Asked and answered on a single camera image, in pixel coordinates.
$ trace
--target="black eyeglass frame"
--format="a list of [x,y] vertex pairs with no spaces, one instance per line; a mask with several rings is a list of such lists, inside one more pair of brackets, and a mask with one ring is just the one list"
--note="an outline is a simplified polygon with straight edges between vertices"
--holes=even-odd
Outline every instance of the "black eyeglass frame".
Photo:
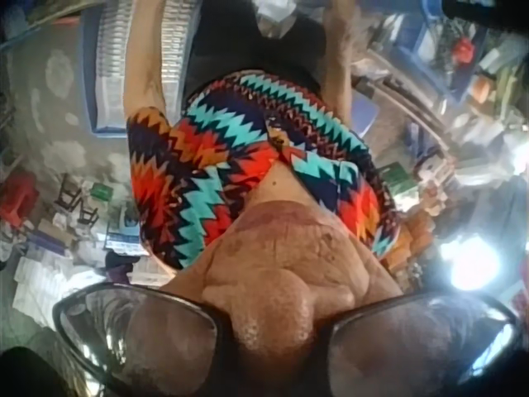
[[[206,380],[193,396],[196,397],[215,397],[218,395],[227,395],[225,388],[229,389],[226,380],[230,379],[233,371],[236,369],[236,353],[237,346],[231,328],[231,321],[229,317],[206,304],[197,304],[191,300],[179,297],[178,295],[169,294],[156,289],[149,289],[137,285],[122,285],[118,283],[101,283],[91,285],[85,289],[81,289],[65,299],[59,301],[53,307],[53,320],[57,333],[61,336],[63,342],[67,345],[69,352],[74,359],[85,369],[91,376],[94,377],[102,385],[120,396],[138,396],[138,397],[160,397],[159,394],[141,395],[135,391],[125,382],[118,380],[116,377],[109,375],[101,367],[95,366],[84,354],[74,345],[64,330],[60,321],[60,316],[67,308],[72,307],[80,299],[84,299],[87,295],[93,294],[102,290],[124,289],[128,291],[135,291],[141,294],[154,296],[157,299],[165,299],[170,302],[183,304],[188,309],[194,311],[196,314],[206,318],[214,324],[217,332],[217,340],[215,344],[215,351],[213,353],[212,364],[210,371],[207,374]],[[396,306],[409,304],[420,299],[434,299],[445,296],[471,296],[475,299],[482,300],[493,309],[497,309],[500,313],[505,315],[515,328],[515,334],[512,338],[511,348],[506,348],[495,361],[503,361],[506,356],[514,353],[517,344],[522,340],[523,329],[520,320],[514,315],[511,310],[485,294],[476,292],[462,292],[457,290],[443,290],[436,292],[418,292],[399,296],[397,298],[387,299],[374,304],[368,304],[361,308],[352,309],[345,313],[340,313],[334,318],[329,318],[327,323],[318,331],[317,340],[314,348],[307,359],[301,375],[294,382],[293,386],[289,388],[288,395],[294,396],[318,396],[318,397],[333,397],[331,391],[329,369],[329,347],[333,335],[345,325],[358,321],[362,318],[377,314],[383,310],[392,309]],[[173,397],[185,397],[182,395],[175,395]]]

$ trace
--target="eyeglass lens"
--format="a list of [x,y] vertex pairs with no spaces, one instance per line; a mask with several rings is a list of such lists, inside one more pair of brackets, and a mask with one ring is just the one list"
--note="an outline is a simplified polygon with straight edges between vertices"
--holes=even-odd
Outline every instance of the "eyeglass lens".
[[138,394],[188,395],[207,378],[217,330],[179,301],[101,289],[77,299],[60,326],[84,357]]
[[471,296],[426,297],[368,314],[335,328],[331,389],[335,397],[438,395],[482,375],[514,330],[505,314]]

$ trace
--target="patterned blouse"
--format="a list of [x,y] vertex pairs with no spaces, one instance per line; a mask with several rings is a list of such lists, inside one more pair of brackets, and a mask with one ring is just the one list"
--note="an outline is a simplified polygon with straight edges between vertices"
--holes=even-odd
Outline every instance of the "patterned blouse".
[[176,126],[144,108],[127,130],[141,238],[175,269],[229,228],[276,160],[376,256],[397,238],[393,200],[364,142],[318,96],[276,76],[231,74],[191,98]]

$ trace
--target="hand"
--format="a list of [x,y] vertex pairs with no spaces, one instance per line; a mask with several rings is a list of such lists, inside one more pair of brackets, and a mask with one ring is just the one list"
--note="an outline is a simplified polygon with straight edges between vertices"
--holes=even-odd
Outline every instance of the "hand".
[[331,0],[331,6],[332,8],[325,13],[326,30],[350,31],[355,15],[356,0]]

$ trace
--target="red object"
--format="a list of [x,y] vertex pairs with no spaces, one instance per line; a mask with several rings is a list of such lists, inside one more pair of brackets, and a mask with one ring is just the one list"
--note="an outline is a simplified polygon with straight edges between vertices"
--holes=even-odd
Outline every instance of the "red object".
[[452,54],[460,64],[469,64],[474,59],[474,44],[468,37],[460,38],[454,46]]
[[35,207],[39,192],[36,177],[31,172],[9,175],[0,189],[0,218],[14,227],[22,226],[24,219]]

